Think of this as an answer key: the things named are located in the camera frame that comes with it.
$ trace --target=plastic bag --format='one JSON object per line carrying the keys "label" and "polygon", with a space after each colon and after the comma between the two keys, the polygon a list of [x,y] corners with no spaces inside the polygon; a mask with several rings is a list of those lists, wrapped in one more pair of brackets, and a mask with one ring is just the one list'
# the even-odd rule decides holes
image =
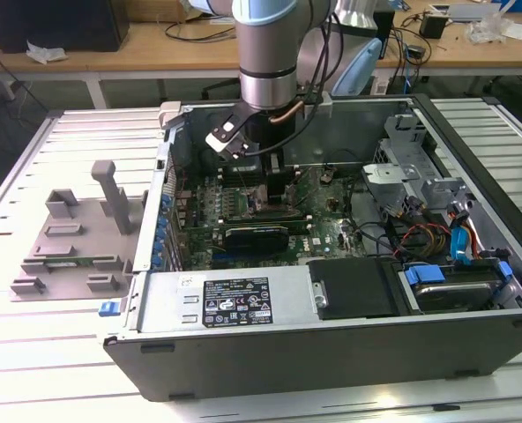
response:
{"label": "plastic bag", "polygon": [[488,15],[480,22],[471,22],[466,26],[465,37],[473,44],[482,42],[500,41],[505,42],[504,30],[513,24],[513,21],[503,18],[502,14]]}

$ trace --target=blue clip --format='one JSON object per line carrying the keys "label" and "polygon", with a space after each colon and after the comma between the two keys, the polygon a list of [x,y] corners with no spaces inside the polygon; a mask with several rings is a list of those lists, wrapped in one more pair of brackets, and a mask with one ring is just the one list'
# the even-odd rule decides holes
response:
{"label": "blue clip", "polygon": [[152,266],[161,266],[163,264],[163,260],[159,256],[153,256],[152,257]]}
{"label": "blue clip", "polygon": [[161,229],[165,229],[167,227],[168,220],[162,217],[159,217],[157,219],[157,227],[160,227]]}
{"label": "blue clip", "polygon": [[471,260],[466,256],[466,244],[468,243],[468,233],[466,230],[457,226],[451,230],[451,257],[464,264],[470,264]]}
{"label": "blue clip", "polygon": [[161,209],[165,210],[165,209],[171,207],[172,204],[173,204],[173,200],[170,196],[168,196],[167,194],[161,195]]}
{"label": "blue clip", "polygon": [[113,315],[120,315],[120,302],[119,301],[106,301],[103,302],[101,308],[99,308],[100,317],[111,317]]}
{"label": "blue clip", "polygon": [[167,234],[160,227],[158,227],[157,230],[155,231],[155,237],[159,238],[161,241],[163,241],[166,236],[167,236]]}
{"label": "blue clip", "polygon": [[157,241],[153,243],[153,253],[157,254],[163,251],[163,243],[161,241]]}
{"label": "blue clip", "polygon": [[412,266],[404,274],[411,286],[418,283],[433,284],[445,281],[444,273],[435,264]]}
{"label": "blue clip", "polygon": [[509,264],[506,262],[499,262],[498,263],[498,269],[502,273],[502,276],[504,277],[504,280],[508,282],[512,276],[514,276],[514,272],[512,271]]}

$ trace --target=power supply label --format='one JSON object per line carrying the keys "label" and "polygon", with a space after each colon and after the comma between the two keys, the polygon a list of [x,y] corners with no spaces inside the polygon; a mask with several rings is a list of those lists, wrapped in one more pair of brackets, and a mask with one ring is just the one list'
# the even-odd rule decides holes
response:
{"label": "power supply label", "polygon": [[203,298],[206,328],[272,323],[268,278],[206,280]]}

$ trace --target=white paper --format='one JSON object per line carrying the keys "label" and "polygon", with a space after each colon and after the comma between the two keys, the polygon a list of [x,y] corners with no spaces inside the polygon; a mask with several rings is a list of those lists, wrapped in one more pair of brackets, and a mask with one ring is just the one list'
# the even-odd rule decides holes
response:
{"label": "white paper", "polygon": [[516,40],[522,40],[522,24],[511,24],[504,30],[503,35],[509,38],[515,38]]}
{"label": "white paper", "polygon": [[29,41],[27,43],[28,50],[26,55],[34,59],[36,62],[48,64],[48,62],[55,62],[69,58],[65,54],[65,50],[62,48],[43,48],[34,46],[34,44],[30,43]]}

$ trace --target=slotted metal surface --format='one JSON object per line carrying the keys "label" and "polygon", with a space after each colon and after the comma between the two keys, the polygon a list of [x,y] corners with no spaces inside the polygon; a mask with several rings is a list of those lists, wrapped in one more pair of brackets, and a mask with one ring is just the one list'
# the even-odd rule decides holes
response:
{"label": "slotted metal surface", "polygon": [[[433,100],[473,154],[522,211],[522,126],[502,106],[482,99]],[[447,170],[459,172],[437,149]]]}
{"label": "slotted metal surface", "polygon": [[[522,420],[522,354],[480,378],[148,403],[101,347],[101,336],[120,325],[115,317],[98,317],[101,301],[10,303],[7,286],[47,216],[49,191],[72,188],[78,197],[101,197],[90,180],[92,160],[114,156],[117,180],[129,195],[141,195],[153,168],[149,145],[162,140],[152,125],[156,115],[156,109],[107,110],[50,119],[1,188],[0,422]],[[434,412],[433,404],[460,410]]]}

